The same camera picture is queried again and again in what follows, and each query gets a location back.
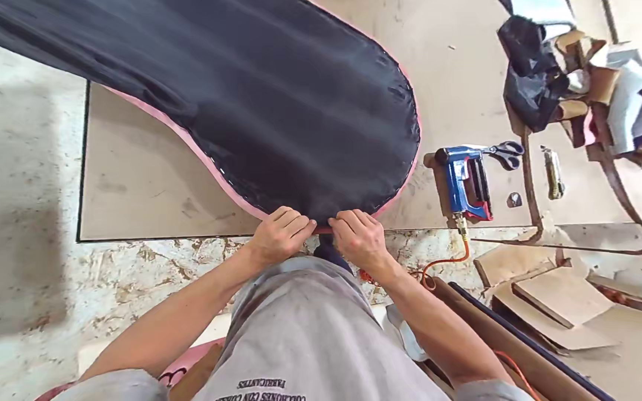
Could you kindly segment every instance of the wooden board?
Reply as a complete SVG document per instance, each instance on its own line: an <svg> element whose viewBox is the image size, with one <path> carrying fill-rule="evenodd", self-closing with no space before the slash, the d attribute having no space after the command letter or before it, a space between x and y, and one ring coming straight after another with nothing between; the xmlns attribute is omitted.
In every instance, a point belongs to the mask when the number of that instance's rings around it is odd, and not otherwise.
<svg viewBox="0 0 642 401"><path fill-rule="evenodd" d="M572 328L606 312L613 303L571 270L556 268L514 285L518 293L542 311Z"/></svg>
<svg viewBox="0 0 642 401"><path fill-rule="evenodd" d="M177 134L91 86L82 240L235 235L254 232L258 224Z"/></svg>
<svg viewBox="0 0 642 401"><path fill-rule="evenodd" d="M503 99L507 59L496 36L507 13L496 0L318 0L318 5L374 37L400 62L422 119L421 156L445 146L518 140ZM79 238L87 240L245 235L258 223L224 196L201 162L172 132L121 99L91 92ZM557 150L567 194L544 200L540 144ZM560 125L531 137L534 181L557 224L628 222L603 172L573 150ZM522 170L485 163L495 219L477 227L531 224ZM626 185L642 194L642 170ZM443 178L419 163L397 202L380 218L387 229L446 228ZM517 192L524 206L508 208Z"/></svg>
<svg viewBox="0 0 642 401"><path fill-rule="evenodd" d="M635 286L633 284L621 283L619 281L612 280L611 278L605 278L598 275L590 275L586 278L590 283L598 284L599 286L608 287L611 290L619 291L628 296L642 300L642 287Z"/></svg>
<svg viewBox="0 0 642 401"><path fill-rule="evenodd" d="M586 348L606 347L618 344L607 335L592 330L585 325L578 325L568 329L535 307L524 302L522 298L512 292L512 286L505 284L495 290L495 297L512 310L520 319L534 328L534 330L547 336L567 350L583 350Z"/></svg>
<svg viewBox="0 0 642 401"><path fill-rule="evenodd" d="M586 326L610 333L620 345L559 358L616 400L642 400L642 311L615 305Z"/></svg>

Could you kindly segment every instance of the hand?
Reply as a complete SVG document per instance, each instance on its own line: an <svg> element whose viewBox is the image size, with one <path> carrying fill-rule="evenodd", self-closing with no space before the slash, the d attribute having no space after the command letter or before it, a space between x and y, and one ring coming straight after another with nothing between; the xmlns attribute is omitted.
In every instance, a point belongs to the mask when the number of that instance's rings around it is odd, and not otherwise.
<svg viewBox="0 0 642 401"><path fill-rule="evenodd" d="M316 221L282 206L259 224L243 249L250 253L251 260L263 267L281 263L301 249L315 228Z"/></svg>
<svg viewBox="0 0 642 401"><path fill-rule="evenodd" d="M338 250L351 263L365 270L379 283L400 269L385 247L383 226L358 209L339 212L328 219Z"/></svg>

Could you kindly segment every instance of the person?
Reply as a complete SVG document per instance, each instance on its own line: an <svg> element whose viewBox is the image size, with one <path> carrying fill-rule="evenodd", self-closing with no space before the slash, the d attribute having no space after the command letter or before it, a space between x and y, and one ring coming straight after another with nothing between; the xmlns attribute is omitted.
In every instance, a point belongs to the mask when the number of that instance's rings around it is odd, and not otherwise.
<svg viewBox="0 0 642 401"><path fill-rule="evenodd" d="M531 400L493 351L385 247L359 210L328 221L343 256L387 291L457 400ZM156 377L236 295L225 348L195 401L448 400L383 332L331 241L290 258L316 222L280 207L218 267L155 306L55 400L166 400Z"/></svg>

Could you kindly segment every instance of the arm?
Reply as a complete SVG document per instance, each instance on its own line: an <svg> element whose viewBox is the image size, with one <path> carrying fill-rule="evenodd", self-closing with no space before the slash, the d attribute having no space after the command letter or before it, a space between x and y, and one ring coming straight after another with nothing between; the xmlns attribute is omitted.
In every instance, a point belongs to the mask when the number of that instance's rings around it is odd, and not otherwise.
<svg viewBox="0 0 642 401"><path fill-rule="evenodd" d="M388 253L383 226L371 215L343 211L329 219L341 253L367 271L393 299L418 343L457 386L477 380L513 381L467 323L418 283Z"/></svg>
<svg viewBox="0 0 642 401"><path fill-rule="evenodd" d="M259 224L254 237L224 263L174 293L116 338L80 381L121 369L163 373L207 328L242 285L286 260L311 236L316 222L282 206Z"/></svg>

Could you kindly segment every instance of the scissors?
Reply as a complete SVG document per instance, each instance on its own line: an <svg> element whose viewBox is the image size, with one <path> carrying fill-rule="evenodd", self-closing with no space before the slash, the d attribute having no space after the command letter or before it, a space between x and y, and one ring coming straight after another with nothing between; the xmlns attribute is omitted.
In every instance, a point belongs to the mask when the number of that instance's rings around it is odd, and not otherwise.
<svg viewBox="0 0 642 401"><path fill-rule="evenodd" d="M518 142L506 141L499 145L482 149L482 152L498 159L505 170L516 170L519 168L519 158L517 156L524 154L524 147Z"/></svg>

